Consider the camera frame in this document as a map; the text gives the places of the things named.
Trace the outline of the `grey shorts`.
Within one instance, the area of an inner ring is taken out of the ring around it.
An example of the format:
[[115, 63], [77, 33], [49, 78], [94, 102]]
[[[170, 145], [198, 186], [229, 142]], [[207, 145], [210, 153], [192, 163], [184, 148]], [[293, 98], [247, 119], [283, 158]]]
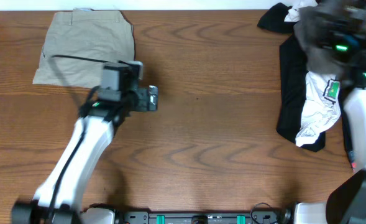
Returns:
[[353, 18], [357, 3], [330, 0], [298, 9], [300, 19], [294, 34], [307, 56], [308, 71], [344, 77], [347, 64], [360, 48]]

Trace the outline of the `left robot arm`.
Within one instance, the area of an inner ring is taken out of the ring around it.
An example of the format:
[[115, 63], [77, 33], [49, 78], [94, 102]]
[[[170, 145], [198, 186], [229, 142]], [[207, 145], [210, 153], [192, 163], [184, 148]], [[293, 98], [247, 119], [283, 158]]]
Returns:
[[101, 83], [79, 109], [70, 142], [55, 168], [30, 202], [17, 201], [12, 223], [122, 223], [123, 216], [105, 205], [82, 211], [81, 202], [104, 150], [130, 112], [157, 110], [158, 88], [141, 88], [140, 61], [105, 63]]

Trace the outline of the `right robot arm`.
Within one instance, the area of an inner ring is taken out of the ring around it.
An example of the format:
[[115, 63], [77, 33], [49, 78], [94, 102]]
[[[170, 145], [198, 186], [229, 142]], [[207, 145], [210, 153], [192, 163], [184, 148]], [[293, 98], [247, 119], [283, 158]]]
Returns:
[[295, 35], [316, 73], [335, 73], [348, 89], [355, 173], [326, 202], [297, 203], [290, 223], [366, 223], [366, 1], [321, 1], [299, 10]]

